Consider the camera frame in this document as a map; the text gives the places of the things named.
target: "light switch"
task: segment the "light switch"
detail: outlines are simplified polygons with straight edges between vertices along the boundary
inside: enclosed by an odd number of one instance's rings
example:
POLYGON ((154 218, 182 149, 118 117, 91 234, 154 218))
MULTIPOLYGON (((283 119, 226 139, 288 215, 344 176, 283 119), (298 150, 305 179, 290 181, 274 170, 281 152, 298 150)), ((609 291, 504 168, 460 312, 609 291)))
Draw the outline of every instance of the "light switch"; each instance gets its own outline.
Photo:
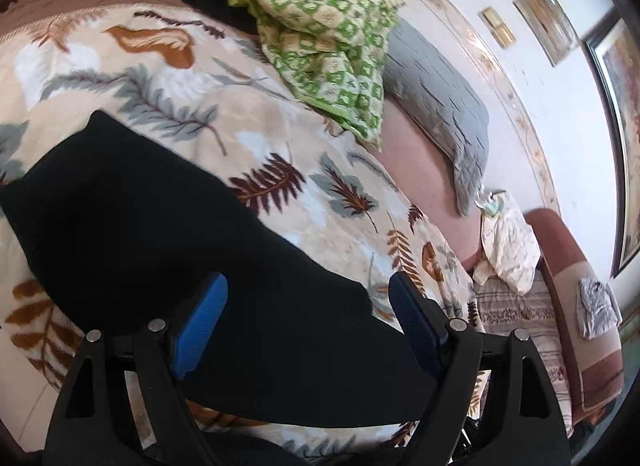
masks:
POLYGON ((493 7, 481 11, 478 16, 491 31, 492 36, 503 49, 515 43, 516 38, 511 33, 507 25, 502 21, 493 7))

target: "brown armrest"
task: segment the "brown armrest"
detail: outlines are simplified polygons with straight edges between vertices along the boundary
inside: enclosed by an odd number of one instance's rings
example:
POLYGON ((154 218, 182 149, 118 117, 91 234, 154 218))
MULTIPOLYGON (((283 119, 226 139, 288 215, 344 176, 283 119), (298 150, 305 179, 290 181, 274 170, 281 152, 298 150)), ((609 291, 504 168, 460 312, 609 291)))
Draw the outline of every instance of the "brown armrest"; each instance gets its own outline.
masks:
POLYGON ((556 311, 576 424, 622 391, 620 335, 614 328, 593 340, 582 337, 576 315, 578 281, 596 277, 593 269, 554 211, 534 210, 526 220, 543 256, 543 276, 556 311))

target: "metal screw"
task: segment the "metal screw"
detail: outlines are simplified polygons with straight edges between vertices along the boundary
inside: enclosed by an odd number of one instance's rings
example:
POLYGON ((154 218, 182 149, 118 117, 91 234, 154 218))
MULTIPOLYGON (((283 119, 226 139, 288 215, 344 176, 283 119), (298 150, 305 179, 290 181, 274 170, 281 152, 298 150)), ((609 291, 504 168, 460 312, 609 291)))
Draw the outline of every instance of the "metal screw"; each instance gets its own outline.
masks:
POLYGON ((529 339, 529 333, 524 329, 514 330, 513 335, 520 341, 527 341, 529 339))
POLYGON ((462 332, 466 329, 466 321, 461 318, 453 318, 449 322, 449 327, 451 327, 456 332, 462 332))
POLYGON ((92 331, 89 331, 86 334, 86 340, 87 341, 91 341, 91 343, 94 343, 94 341, 99 340, 101 337, 102 337, 102 333, 100 331, 98 331, 98 329, 94 329, 92 331))
POLYGON ((164 320, 156 318, 155 320, 151 320, 147 327, 151 332, 159 332, 166 327, 166 323, 164 322, 164 320))

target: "folded cloth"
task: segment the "folded cloth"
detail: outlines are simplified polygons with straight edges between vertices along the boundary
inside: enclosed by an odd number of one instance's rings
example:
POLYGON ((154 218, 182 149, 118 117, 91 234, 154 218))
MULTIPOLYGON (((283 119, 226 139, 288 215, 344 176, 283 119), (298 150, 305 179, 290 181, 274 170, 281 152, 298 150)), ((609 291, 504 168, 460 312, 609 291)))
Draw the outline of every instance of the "folded cloth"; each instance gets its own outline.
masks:
POLYGON ((478 262, 478 265, 474 267, 473 279, 480 287, 484 286, 486 281, 492 276, 496 276, 494 266, 489 263, 489 260, 483 255, 482 260, 478 262))
POLYGON ((225 275, 228 302, 181 382, 187 399, 322 428, 422 416, 434 380, 403 334, 371 315, 361 284, 265 227, 218 178, 104 112, 0 188, 0 205, 33 274, 85 332, 167 319, 210 271, 225 275))
MULTIPOLYGON (((482 248, 495 274, 509 288, 520 295, 529 292, 533 277, 540 260, 540 246, 533 229, 524 220, 516 201, 509 192, 495 195, 500 202, 501 211, 495 217, 482 215, 482 248)), ((477 283, 484 283, 490 273, 486 265, 482 272, 474 273, 477 283)))
POLYGON ((593 340, 622 323, 622 314, 611 288, 596 278, 578 282, 576 314, 583 338, 593 340))
POLYGON ((264 54, 294 95, 378 145, 388 35, 404 0, 229 0, 257 17, 264 54))

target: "leaf print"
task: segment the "leaf print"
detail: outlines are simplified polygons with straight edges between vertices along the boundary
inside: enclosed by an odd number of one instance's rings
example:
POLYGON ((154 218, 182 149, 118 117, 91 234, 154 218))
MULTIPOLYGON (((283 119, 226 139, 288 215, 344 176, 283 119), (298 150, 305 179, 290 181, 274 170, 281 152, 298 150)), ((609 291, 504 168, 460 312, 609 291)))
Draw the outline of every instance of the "leaf print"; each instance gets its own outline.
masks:
POLYGON ((215 61, 216 64, 218 64, 220 67, 224 68, 226 72, 228 72, 228 74, 237 78, 238 80, 241 80, 234 81, 224 74, 214 74, 213 78, 221 83, 222 86, 250 86, 252 88, 255 88, 256 90, 260 90, 261 92, 268 94, 271 97, 275 97, 276 99, 289 100, 289 98, 283 96, 281 93, 275 92, 274 90, 267 88, 263 84, 260 84, 260 81, 271 80, 271 78, 269 78, 268 76, 265 76, 263 78, 252 78, 251 76, 248 76, 244 72, 233 68, 231 65, 226 64, 218 58, 213 58, 213 61, 215 61))
POLYGON ((418 273, 418 268, 415 265, 414 257, 411 253, 411 248, 409 245, 409 240, 406 235, 396 229, 394 225, 394 221, 391 216, 387 213, 389 220, 391 221, 391 226, 393 227, 386 235, 389 239, 386 241, 386 245, 389 246, 389 256, 394 257, 394 261, 392 266, 396 271, 404 271, 411 281, 414 283, 415 287, 425 295, 424 285, 422 284, 422 280, 420 279, 420 274, 418 273))
POLYGON ((205 408, 196 402, 187 400, 187 407, 199 425, 206 432, 212 428, 231 428, 237 426, 264 426, 267 422, 257 421, 254 419, 245 419, 244 417, 230 416, 223 414, 211 408, 205 408))
POLYGON ((223 33, 221 30, 216 29, 215 27, 212 27, 211 25, 207 25, 206 23, 204 23, 203 21, 200 21, 200 20, 190 20, 190 21, 174 20, 173 18, 167 18, 167 17, 162 16, 161 14, 158 14, 157 12, 154 12, 152 10, 137 11, 137 12, 133 13, 133 16, 134 17, 142 16, 142 17, 145 17, 145 18, 156 18, 156 19, 166 23, 167 25, 195 25, 196 27, 202 27, 209 34, 209 36, 213 36, 216 39, 221 40, 222 38, 225 37, 225 33, 223 33))
POLYGON ((406 446, 411 437, 411 432, 415 428, 415 421, 405 422, 391 439, 380 444, 380 448, 396 448, 397 446, 406 446))
POLYGON ((48 99, 53 92, 62 88, 101 94, 117 85, 120 88, 115 97, 126 99, 118 112, 125 113, 132 125, 155 125, 155 130, 165 132, 163 137, 173 137, 176 141, 189 139, 207 129, 215 136, 222 155, 227 155, 218 130, 211 124, 218 116, 218 106, 205 110, 191 110, 184 106, 175 110, 174 102, 164 96, 162 88, 151 88, 151 79, 144 65, 129 67, 124 74, 78 70, 53 77, 42 91, 40 100, 48 99))
MULTIPOLYGON (((0 188, 15 179, 21 178, 25 171, 22 162, 12 159, 15 151, 20 147, 22 136, 27 130, 29 122, 20 125, 0 125, 0 188)), ((0 218, 4 216, 0 208, 0 218)))
POLYGON ((282 202, 289 204, 289 194, 298 198, 296 189, 302 191, 300 182, 306 182, 302 173, 296 170, 277 153, 271 153, 267 162, 259 170, 251 170, 251 175, 243 173, 244 178, 231 177, 232 190, 238 200, 248 206, 256 215, 260 205, 269 214, 269 198, 282 213, 282 202))
POLYGON ((369 293, 371 308, 373 309, 373 313, 376 314, 380 319, 382 319, 382 321, 394 322, 396 321, 396 314, 394 313, 393 309, 391 309, 391 306, 388 305, 388 283, 371 283, 373 261, 375 258, 376 254, 372 253, 371 259, 369 260, 369 271, 367 272, 367 292, 369 293))
POLYGON ((258 45, 255 44, 252 40, 247 39, 237 39, 236 43, 240 47, 240 51, 245 56, 251 58, 252 60, 259 61, 260 63, 264 63, 265 65, 271 65, 268 57, 264 55, 262 49, 258 45))
POLYGON ((324 439, 324 441, 322 441, 320 444, 318 444, 315 448, 311 448, 311 446, 309 446, 308 444, 303 444, 302 446, 300 446, 299 448, 297 448, 297 444, 296 442, 292 439, 292 440, 288 440, 286 441, 282 447, 291 452, 294 455, 297 455, 300 458, 303 459, 318 459, 321 457, 328 457, 328 456, 337 456, 337 455, 343 455, 346 454, 349 449, 351 448, 351 446, 353 446, 353 444, 356 442, 356 436, 352 435, 350 437, 350 439, 344 443, 344 444, 340 444, 340 440, 335 439, 333 441, 333 443, 329 440, 329 438, 327 437, 326 439, 324 439))
POLYGON ((444 269, 449 272, 456 272, 456 264, 458 262, 458 259, 456 258, 455 253, 445 245, 438 245, 436 246, 436 249, 447 260, 447 263, 444 265, 444 269))
POLYGON ((374 162, 371 162, 367 157, 365 157, 364 155, 356 152, 356 151, 349 151, 347 152, 347 160, 351 163, 351 166, 354 165, 354 162, 360 162, 362 164, 364 164, 367 168, 369 168, 373 173, 375 173, 378 177, 382 178, 388 185, 389 187, 393 190, 393 191, 400 191, 398 189, 398 186, 396 186, 395 182, 393 182, 393 180, 391 179, 391 177, 377 164, 375 164, 374 162))
POLYGON ((343 175, 327 153, 320 157, 320 167, 325 175, 311 175, 311 179, 330 197, 331 209, 341 217, 355 217, 366 215, 373 228, 378 232, 369 212, 378 207, 378 202, 367 195, 362 189, 362 183, 355 175, 343 175))
POLYGON ((451 307, 453 309, 453 318, 463 318, 463 314, 462 314, 462 305, 460 305, 459 300, 456 297, 453 297, 453 299, 451 300, 451 307))
POLYGON ((478 304, 476 303, 476 301, 473 300, 467 303, 466 310, 469 325, 471 325, 471 327, 473 327, 474 329, 478 329, 478 327, 480 326, 480 314, 478 312, 478 304))
POLYGON ((54 18, 46 25, 39 24, 34 27, 30 31, 31 40, 33 43, 39 42, 38 47, 50 41, 58 49, 69 54, 69 48, 66 45, 68 36, 80 25, 97 20, 105 14, 105 10, 91 10, 54 18))
POLYGON ((409 227, 411 228, 411 232, 413 234, 415 234, 415 232, 414 232, 414 224, 418 220, 422 220, 423 218, 424 218, 424 214, 420 211, 420 208, 418 206, 415 206, 414 204, 411 204, 411 207, 409 208, 409 214, 407 216, 407 219, 409 220, 409 227))
POLYGON ((469 417, 477 417, 476 410, 480 408, 480 399, 482 398, 482 386, 483 386, 482 380, 484 380, 485 373, 486 373, 485 370, 480 370, 478 372, 478 375, 476 376, 476 384, 474 385, 474 391, 473 391, 473 394, 471 395, 469 409, 466 413, 469 417))
POLYGON ((173 68, 191 68, 194 62, 193 38, 182 29, 132 30, 116 25, 105 31, 127 52, 158 52, 173 68))
POLYGON ((56 389, 62 386, 74 353, 82 340, 80 331, 62 314, 37 280, 14 287, 13 297, 19 306, 4 320, 5 327, 17 332, 12 343, 27 355, 56 389))
POLYGON ((433 250, 431 242, 424 244, 422 248, 422 268, 431 276, 435 281, 444 281, 444 275, 442 269, 436 261, 436 252, 433 250))

